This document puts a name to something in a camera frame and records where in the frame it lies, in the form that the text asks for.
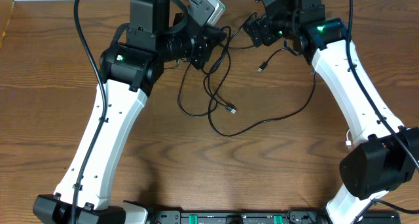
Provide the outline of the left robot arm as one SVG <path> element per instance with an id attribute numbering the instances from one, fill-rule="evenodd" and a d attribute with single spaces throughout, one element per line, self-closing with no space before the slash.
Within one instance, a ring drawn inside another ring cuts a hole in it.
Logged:
<path id="1" fill-rule="evenodd" d="M 94 108 L 75 157 L 51 195 L 39 195 L 43 223 L 149 223 L 148 209 L 111 204 L 115 172 L 132 126 L 164 72 L 186 60 L 202 69 L 226 34 L 216 26 L 220 0 L 131 0 L 130 20 L 92 62 L 98 80 Z"/>

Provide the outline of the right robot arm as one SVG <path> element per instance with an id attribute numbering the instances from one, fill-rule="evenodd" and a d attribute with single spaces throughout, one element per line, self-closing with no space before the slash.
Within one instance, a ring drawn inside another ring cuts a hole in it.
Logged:
<path id="1" fill-rule="evenodd" d="M 418 129 L 406 128 L 380 97 L 352 41 L 352 23 L 327 18 L 321 0 L 256 0 L 262 16 L 245 23 L 256 47 L 283 39 L 326 83 L 348 124 L 354 148 L 340 162 L 342 187 L 317 223 L 360 223 L 418 169 Z"/>

